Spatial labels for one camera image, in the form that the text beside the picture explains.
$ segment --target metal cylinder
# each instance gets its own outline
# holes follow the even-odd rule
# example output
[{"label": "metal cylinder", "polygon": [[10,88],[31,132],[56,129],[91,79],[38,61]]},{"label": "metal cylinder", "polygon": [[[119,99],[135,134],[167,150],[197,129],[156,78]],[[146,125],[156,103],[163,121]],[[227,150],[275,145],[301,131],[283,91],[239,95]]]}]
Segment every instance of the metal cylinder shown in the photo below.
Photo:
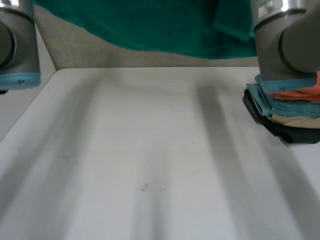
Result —
[{"label": "metal cylinder", "polygon": [[0,90],[39,86],[40,64],[32,0],[0,0]]},{"label": "metal cylinder", "polygon": [[281,48],[285,60],[300,72],[320,70],[320,4],[283,33]]},{"label": "metal cylinder", "polygon": [[0,8],[4,11],[16,11],[30,19],[34,18],[32,0],[0,0]]},{"label": "metal cylinder", "polygon": [[251,0],[254,27],[288,11],[306,11],[306,0]]}]

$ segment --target folded towel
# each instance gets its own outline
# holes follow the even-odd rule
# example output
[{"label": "folded towel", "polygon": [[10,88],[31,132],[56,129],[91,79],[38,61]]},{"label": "folded towel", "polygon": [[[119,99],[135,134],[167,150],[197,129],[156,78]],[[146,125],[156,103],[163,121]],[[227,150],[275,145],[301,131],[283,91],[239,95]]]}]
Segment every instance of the folded towel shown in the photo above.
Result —
[{"label": "folded towel", "polygon": [[273,114],[272,117],[268,117],[269,120],[274,123],[281,124],[288,127],[304,128],[304,129],[320,129],[320,117],[309,116],[280,116]]},{"label": "folded towel", "polygon": [[218,0],[34,0],[114,45],[205,59],[257,55],[254,39],[243,41],[212,27],[218,11],[221,22],[230,20],[242,32],[251,18],[243,1],[248,0],[218,6]]},{"label": "folded towel", "polygon": [[247,84],[254,103],[262,116],[273,114],[285,117],[320,117],[320,104],[306,101],[283,101],[265,94],[261,76],[255,77],[255,84]]},{"label": "folded towel", "polygon": [[317,82],[313,87],[272,93],[270,96],[279,100],[306,100],[320,103],[320,72],[317,73]]}]

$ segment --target stack of cloth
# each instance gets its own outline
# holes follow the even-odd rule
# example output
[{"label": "stack of cloth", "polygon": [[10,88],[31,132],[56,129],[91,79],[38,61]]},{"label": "stack of cloth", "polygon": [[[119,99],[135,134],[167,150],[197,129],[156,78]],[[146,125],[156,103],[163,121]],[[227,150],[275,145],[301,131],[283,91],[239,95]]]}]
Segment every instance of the stack of cloth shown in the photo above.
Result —
[{"label": "stack of cloth", "polygon": [[320,142],[320,72],[311,88],[266,94],[260,75],[247,84],[243,102],[254,120],[287,143]]}]

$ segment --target white table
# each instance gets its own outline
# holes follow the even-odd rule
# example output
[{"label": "white table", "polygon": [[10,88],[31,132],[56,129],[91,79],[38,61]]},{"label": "white table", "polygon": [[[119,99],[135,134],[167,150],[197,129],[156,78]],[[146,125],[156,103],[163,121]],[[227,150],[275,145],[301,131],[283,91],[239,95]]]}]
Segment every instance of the white table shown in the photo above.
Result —
[{"label": "white table", "polygon": [[67,69],[0,142],[0,240],[318,240],[319,145],[242,103],[257,68]]}]

